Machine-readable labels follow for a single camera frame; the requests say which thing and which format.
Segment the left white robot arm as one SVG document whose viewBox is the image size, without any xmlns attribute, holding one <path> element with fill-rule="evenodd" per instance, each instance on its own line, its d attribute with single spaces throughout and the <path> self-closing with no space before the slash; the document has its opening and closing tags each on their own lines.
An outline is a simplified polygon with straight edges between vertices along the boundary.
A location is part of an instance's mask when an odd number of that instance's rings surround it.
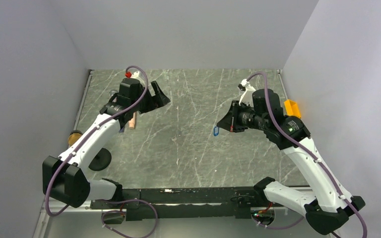
<svg viewBox="0 0 381 238">
<path fill-rule="evenodd" d="M 105 144 L 132 119 L 133 113 L 147 113 L 170 102 L 156 81 L 154 90 L 135 78 L 124 78 L 119 90 L 99 111 L 92 125 L 81 137 L 59 156 L 48 156 L 42 163 L 42 181 L 45 201 L 50 198 L 77 208 L 87 200 L 103 200 L 110 208 L 123 201 L 122 185 L 110 179 L 88 179 L 84 170 Z"/>
</svg>

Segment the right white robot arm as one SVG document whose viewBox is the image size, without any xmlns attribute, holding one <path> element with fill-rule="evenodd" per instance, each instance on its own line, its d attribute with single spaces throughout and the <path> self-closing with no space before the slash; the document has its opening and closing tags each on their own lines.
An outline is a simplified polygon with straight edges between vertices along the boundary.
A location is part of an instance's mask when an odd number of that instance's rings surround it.
<svg viewBox="0 0 381 238">
<path fill-rule="evenodd" d="M 284 114 L 279 96 L 271 89 L 251 93 L 252 103 L 231 102 L 226 115 L 216 124 L 228 132 L 246 129 L 262 131 L 284 152 L 302 173 L 313 194 L 306 194 L 265 177 L 254 185 L 254 201 L 283 205 L 300 215 L 319 234 L 328 235 L 342 227 L 365 206 L 334 177 L 320 156 L 307 127 L 296 116 Z"/>
</svg>

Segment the pink microphone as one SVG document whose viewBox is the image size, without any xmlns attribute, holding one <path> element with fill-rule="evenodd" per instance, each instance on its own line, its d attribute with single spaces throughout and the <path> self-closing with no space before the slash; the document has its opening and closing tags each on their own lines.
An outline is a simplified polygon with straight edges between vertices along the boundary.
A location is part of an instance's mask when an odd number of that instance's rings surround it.
<svg viewBox="0 0 381 238">
<path fill-rule="evenodd" d="M 135 129 L 136 126 L 136 112 L 133 113 L 132 118 L 128 122 L 129 129 Z"/>
</svg>

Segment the glitter grey microphone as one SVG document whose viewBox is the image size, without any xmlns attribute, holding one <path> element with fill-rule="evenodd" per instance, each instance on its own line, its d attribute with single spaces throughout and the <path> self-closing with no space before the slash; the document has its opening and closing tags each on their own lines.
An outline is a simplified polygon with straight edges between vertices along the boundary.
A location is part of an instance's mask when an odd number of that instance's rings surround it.
<svg viewBox="0 0 381 238">
<path fill-rule="evenodd" d="M 109 92 L 109 97 L 112 97 L 112 96 L 114 96 L 115 94 L 117 94 L 117 90 L 111 90 L 111 91 Z"/>
</svg>

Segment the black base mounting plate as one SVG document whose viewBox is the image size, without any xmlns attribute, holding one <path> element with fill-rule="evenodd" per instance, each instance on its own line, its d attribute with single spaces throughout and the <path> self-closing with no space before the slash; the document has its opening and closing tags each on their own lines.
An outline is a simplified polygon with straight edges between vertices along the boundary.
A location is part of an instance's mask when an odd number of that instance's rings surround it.
<svg viewBox="0 0 381 238">
<path fill-rule="evenodd" d="M 127 221 L 141 221 L 155 217 L 249 219 L 253 213 L 270 207 L 270 202 L 250 186 L 124 189 L 123 198 L 128 200 L 126 205 L 95 200 L 90 208 L 122 209 Z"/>
</svg>

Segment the round gold black disc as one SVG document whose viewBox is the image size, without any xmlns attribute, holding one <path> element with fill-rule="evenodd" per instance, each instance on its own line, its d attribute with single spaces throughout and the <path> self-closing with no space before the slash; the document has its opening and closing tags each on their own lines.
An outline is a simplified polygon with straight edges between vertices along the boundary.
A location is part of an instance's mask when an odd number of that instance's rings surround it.
<svg viewBox="0 0 381 238">
<path fill-rule="evenodd" d="M 68 139 L 67 139 L 67 144 L 68 147 L 71 147 L 73 144 L 77 142 L 77 140 L 83 135 L 83 133 L 79 130 L 73 130 Z"/>
</svg>

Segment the aluminium frame rail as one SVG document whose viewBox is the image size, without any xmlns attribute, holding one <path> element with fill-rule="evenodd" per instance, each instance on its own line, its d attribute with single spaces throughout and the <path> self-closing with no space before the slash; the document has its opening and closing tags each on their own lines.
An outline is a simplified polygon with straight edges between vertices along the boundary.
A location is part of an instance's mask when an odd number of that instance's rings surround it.
<svg viewBox="0 0 381 238">
<path fill-rule="evenodd" d="M 53 218 L 61 218 L 62 215 L 69 214 L 69 213 L 81 214 L 85 212 L 91 212 L 91 208 L 90 208 L 91 202 L 94 202 L 94 200 L 87 200 L 78 208 L 67 207 L 66 209 L 64 209 L 65 207 L 64 203 L 57 201 L 53 198 L 50 198 L 49 200 L 50 211 L 52 213 L 57 213 L 58 211 L 62 210 L 62 212 L 57 216 L 50 216 L 47 213 L 45 203 L 43 202 L 33 238 L 44 238 L 46 231 L 50 228 L 50 222 Z"/>
</svg>

